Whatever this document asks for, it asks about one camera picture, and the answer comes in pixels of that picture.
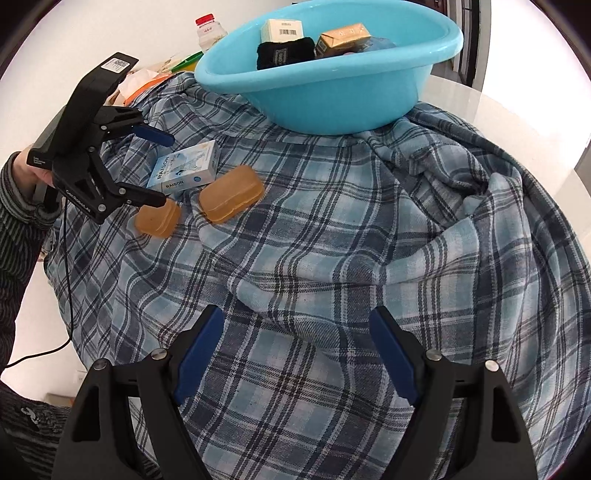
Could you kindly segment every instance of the red bottle cap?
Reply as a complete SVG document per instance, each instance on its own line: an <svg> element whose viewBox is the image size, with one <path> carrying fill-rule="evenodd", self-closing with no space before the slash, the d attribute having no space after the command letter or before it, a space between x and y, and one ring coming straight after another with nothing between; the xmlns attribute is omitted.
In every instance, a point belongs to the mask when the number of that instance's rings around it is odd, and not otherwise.
<svg viewBox="0 0 591 480"><path fill-rule="evenodd" d="M208 22L213 22L213 20L214 20L213 14L207 14L207 15L195 20L195 23L201 27L201 25L204 25Z"/></svg>

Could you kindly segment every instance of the blue plastic basin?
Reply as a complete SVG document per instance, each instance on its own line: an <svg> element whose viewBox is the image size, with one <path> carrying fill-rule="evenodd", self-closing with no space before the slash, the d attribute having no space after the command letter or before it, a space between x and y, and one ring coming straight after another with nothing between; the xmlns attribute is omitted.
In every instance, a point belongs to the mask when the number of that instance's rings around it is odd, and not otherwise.
<svg viewBox="0 0 591 480"><path fill-rule="evenodd" d="M304 35L361 22L397 48L256 70L268 18L301 20ZM444 15L401 0L313 0L263 15L220 40L199 61L207 90L240 93L270 120L296 132L341 135L381 127L418 101L434 63L461 49L459 27Z"/></svg>

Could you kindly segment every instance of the black cable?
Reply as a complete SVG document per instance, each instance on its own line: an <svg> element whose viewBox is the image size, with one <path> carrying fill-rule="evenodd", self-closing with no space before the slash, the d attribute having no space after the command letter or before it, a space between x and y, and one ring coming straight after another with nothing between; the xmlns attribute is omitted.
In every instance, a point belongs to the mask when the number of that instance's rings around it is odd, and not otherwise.
<svg viewBox="0 0 591 480"><path fill-rule="evenodd" d="M29 360L30 358L37 358L40 356L49 355L51 353L59 352L61 349L65 348L68 345L68 343L70 343L72 341L72 334L74 333L74 307L72 306L72 287L70 286L70 270L68 268L68 250L66 248L67 210L68 210L68 200L66 199L66 202L64 203L64 224L62 226L63 234L61 236L61 240L62 240L62 246L64 249L64 263L65 263L65 267L66 267L66 286L68 289L68 301L70 302L70 333L68 335L68 340L66 343L64 343L62 346L59 346L58 348L54 348L53 350L49 350L47 352L35 353L35 355L24 356L24 357L20 358L19 360L12 362L11 364L8 364L5 368L14 367L15 365L18 365L19 363L24 362L25 360Z"/></svg>

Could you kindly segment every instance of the white cardboard box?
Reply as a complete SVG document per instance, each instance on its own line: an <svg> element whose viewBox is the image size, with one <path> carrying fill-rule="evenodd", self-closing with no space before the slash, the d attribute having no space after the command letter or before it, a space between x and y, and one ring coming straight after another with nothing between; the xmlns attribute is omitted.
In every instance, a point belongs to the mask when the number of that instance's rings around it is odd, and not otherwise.
<svg viewBox="0 0 591 480"><path fill-rule="evenodd" d="M148 181L148 188L168 195L207 185L216 179L218 159L215 140L160 157Z"/></svg>
<svg viewBox="0 0 591 480"><path fill-rule="evenodd" d="M270 18L261 29L261 41L283 43L304 38L304 29L299 20L278 20Z"/></svg>

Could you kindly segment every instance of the green object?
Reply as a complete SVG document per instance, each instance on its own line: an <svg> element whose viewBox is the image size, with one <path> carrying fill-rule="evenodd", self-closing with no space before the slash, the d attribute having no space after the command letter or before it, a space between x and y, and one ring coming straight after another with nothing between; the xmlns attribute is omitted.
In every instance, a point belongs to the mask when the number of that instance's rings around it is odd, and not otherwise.
<svg viewBox="0 0 591 480"><path fill-rule="evenodd" d="M199 51L195 55L191 55L189 58L184 59L181 63L170 69L170 73L177 73L183 70L185 67L188 67L192 63L199 61L199 59L203 57L203 52Z"/></svg>

